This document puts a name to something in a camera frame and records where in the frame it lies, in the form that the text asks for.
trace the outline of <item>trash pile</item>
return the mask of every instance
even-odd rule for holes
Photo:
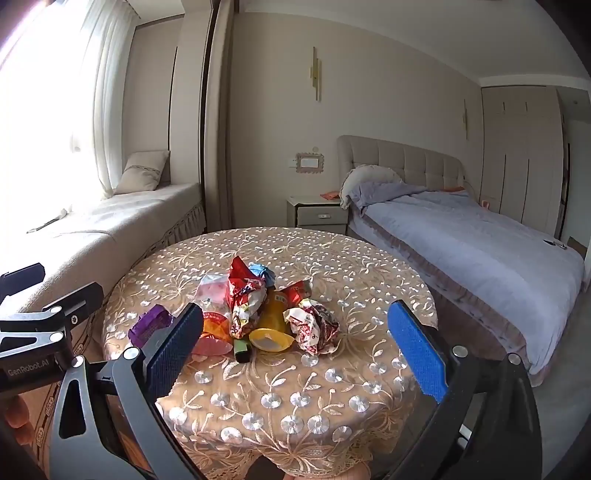
[[[310,298],[311,290],[309,280],[277,290],[271,269],[254,263],[246,266],[235,257],[228,274],[205,275],[195,291],[193,302],[203,310],[203,333],[193,355],[233,351],[236,361],[246,363],[252,347],[282,352],[293,343],[311,355],[334,352],[339,346],[339,323]],[[153,327],[144,321],[157,318],[155,309],[162,316],[160,305],[142,315],[129,331],[132,343],[139,338],[139,326],[152,332],[162,328],[161,320]]]

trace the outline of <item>blue gripper pad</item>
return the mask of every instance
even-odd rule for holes
[[[423,393],[441,403],[447,392],[445,363],[423,332],[424,327],[402,300],[395,301],[388,309],[388,329]]]
[[[146,355],[144,378],[148,400],[155,402],[168,395],[202,332],[203,312],[189,303],[170,327],[152,334],[142,349]]]

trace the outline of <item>purple wrapper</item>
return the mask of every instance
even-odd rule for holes
[[[138,323],[130,328],[127,337],[131,345],[142,348],[156,330],[172,325],[173,316],[162,305],[154,305],[139,316]]]

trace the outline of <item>floor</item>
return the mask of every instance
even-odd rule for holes
[[[543,474],[548,474],[569,449],[591,413],[591,289],[577,299],[555,354],[553,365],[541,386],[534,389],[542,431]],[[432,403],[422,401],[394,452],[376,458],[372,471],[392,468],[404,456],[420,431]],[[466,419],[471,426],[478,401]],[[265,458],[258,459],[247,480],[281,480],[283,472]]]

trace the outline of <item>wardrobe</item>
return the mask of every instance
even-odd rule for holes
[[[555,235],[561,224],[563,122],[556,88],[482,89],[484,159],[480,201]]]

